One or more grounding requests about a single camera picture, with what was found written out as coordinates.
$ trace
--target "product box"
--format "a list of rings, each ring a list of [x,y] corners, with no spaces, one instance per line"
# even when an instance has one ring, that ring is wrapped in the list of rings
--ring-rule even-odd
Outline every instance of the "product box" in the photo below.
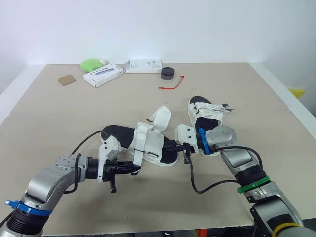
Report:
[[[93,87],[99,87],[104,83],[107,83],[108,81],[122,75],[123,73],[123,68],[110,63],[90,73],[84,74],[83,79]]]

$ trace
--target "white box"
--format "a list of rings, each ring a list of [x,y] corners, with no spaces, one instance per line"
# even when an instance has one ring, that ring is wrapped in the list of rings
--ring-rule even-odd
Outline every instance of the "white box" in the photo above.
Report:
[[[124,64],[126,73],[161,73],[160,59],[131,59]]]
[[[110,63],[90,73],[84,74],[83,79],[93,87],[99,87],[104,83],[122,75],[123,73],[123,68]]]

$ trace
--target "green object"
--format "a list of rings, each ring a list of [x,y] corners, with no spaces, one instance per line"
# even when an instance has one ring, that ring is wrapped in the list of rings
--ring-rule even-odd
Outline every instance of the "green object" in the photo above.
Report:
[[[99,60],[94,58],[87,59],[80,64],[81,69],[87,73],[101,68],[102,66],[103,65],[99,62]]]
[[[251,184],[248,184],[246,186],[238,188],[237,191],[238,191],[238,193],[242,194],[242,193],[244,193],[244,192],[246,192],[246,191],[248,191],[250,189],[256,188],[256,187],[266,183],[269,180],[270,180],[270,178],[268,176],[263,177],[262,179],[259,179],[259,180],[255,181],[255,182],[251,183]]]

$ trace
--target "black cable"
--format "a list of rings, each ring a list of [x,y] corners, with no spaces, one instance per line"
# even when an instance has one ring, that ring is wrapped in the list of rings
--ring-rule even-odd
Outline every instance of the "black cable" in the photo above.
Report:
[[[219,148],[214,149],[213,151],[218,152],[218,151],[226,150],[226,149],[244,149],[244,150],[248,150],[248,151],[253,152],[258,158],[258,162],[259,162],[260,167],[263,169],[261,157],[260,157],[259,153],[256,152],[254,149],[252,149],[250,147],[243,147],[243,146],[229,146],[229,147],[219,147]]]
[[[78,187],[78,162],[79,162],[80,157],[81,157],[81,154],[78,153],[76,160],[75,160],[75,184],[74,184],[74,188],[69,190],[69,191],[65,191],[64,194],[71,194],[77,190],[77,187]]]
[[[222,180],[222,181],[218,181],[218,182],[208,186],[206,189],[203,189],[202,191],[200,191],[200,190],[198,190],[196,188],[196,185],[194,183],[193,165],[192,165],[191,158],[189,156],[188,156],[188,160],[189,160],[189,165],[190,165],[191,184],[192,184],[192,187],[193,187],[194,191],[196,191],[198,194],[204,194],[205,192],[207,192],[208,190],[210,190],[211,188],[214,188],[215,186],[217,186],[219,184],[223,184],[223,183],[238,183],[236,180],[232,180],[232,179]]]
[[[80,142],[80,144],[74,149],[74,151],[71,154],[73,155],[74,153],[76,153],[76,151],[79,149],[79,147],[82,146],[83,143],[85,143],[90,137],[92,137],[98,133],[105,133],[107,136],[109,136],[105,131],[96,131],[96,132],[92,133],[91,135],[87,136],[82,142]]]
[[[5,217],[3,221],[1,221],[0,228],[5,224],[6,221],[8,221],[11,218],[12,214],[13,214],[13,211],[11,211],[10,214],[7,215],[7,217]]]

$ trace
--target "red cable tie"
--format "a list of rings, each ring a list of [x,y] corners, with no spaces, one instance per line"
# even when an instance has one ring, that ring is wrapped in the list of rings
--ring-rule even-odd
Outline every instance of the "red cable tie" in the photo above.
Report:
[[[180,85],[180,83],[182,82],[182,80],[183,80],[183,78],[184,78],[184,76],[180,76],[180,81],[179,81],[179,83],[175,86],[175,87],[159,87],[159,89],[164,89],[164,90],[174,90],[175,88],[177,88],[178,87],[178,85]]]

